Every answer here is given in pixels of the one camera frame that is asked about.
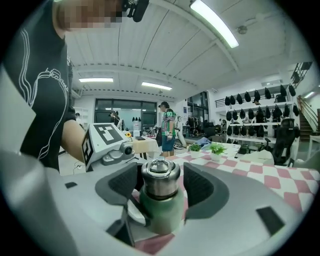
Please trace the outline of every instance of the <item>metal bottle cap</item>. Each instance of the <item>metal bottle cap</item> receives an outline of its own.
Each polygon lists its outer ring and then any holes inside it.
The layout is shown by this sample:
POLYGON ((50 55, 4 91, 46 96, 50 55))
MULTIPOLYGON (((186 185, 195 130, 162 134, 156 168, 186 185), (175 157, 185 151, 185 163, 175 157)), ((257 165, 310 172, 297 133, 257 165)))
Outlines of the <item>metal bottle cap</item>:
POLYGON ((165 159, 155 159, 143 164, 141 174, 148 194, 158 199, 173 196, 178 190, 180 166, 165 159))

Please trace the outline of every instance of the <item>railing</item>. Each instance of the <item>railing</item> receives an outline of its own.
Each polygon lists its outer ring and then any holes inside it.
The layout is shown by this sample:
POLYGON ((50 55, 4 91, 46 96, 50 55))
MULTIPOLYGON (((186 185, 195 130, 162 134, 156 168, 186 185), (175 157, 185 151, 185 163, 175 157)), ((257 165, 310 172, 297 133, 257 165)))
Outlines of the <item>railing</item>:
POLYGON ((318 131, 318 116, 301 96, 298 97, 299 108, 314 132, 318 131))

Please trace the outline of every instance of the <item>person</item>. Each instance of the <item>person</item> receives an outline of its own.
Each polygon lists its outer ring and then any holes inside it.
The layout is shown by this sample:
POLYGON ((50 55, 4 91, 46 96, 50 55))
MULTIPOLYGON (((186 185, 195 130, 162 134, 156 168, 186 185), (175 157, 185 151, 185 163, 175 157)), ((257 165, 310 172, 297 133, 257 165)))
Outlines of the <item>person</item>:
POLYGON ((158 107, 162 112, 164 112, 161 125, 162 156, 166 158, 175 154, 174 144, 176 138, 176 113, 170 108, 168 102, 166 101, 163 101, 158 107))
POLYGON ((3 69, 35 112, 20 152, 59 170, 62 146, 83 162, 85 131, 71 106, 71 68, 66 31, 105 27, 122 10, 121 0, 46 0, 22 24, 3 58, 3 69))
POLYGON ((119 118, 119 112, 112 110, 110 113, 110 123, 114 123, 115 126, 118 125, 120 118, 119 118))

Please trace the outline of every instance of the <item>office chair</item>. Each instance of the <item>office chair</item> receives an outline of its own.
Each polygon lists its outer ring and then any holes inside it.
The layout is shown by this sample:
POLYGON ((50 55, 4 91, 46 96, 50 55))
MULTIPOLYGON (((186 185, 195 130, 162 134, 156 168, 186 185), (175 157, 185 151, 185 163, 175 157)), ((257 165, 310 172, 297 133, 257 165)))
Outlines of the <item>office chair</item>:
POLYGON ((285 166, 285 162, 290 158, 291 155, 291 146, 296 138, 296 129, 294 125, 295 120, 292 118, 283 119, 280 127, 277 128, 276 141, 274 148, 271 149, 269 146, 270 140, 265 138, 266 148, 272 153, 274 164, 277 166, 285 166))

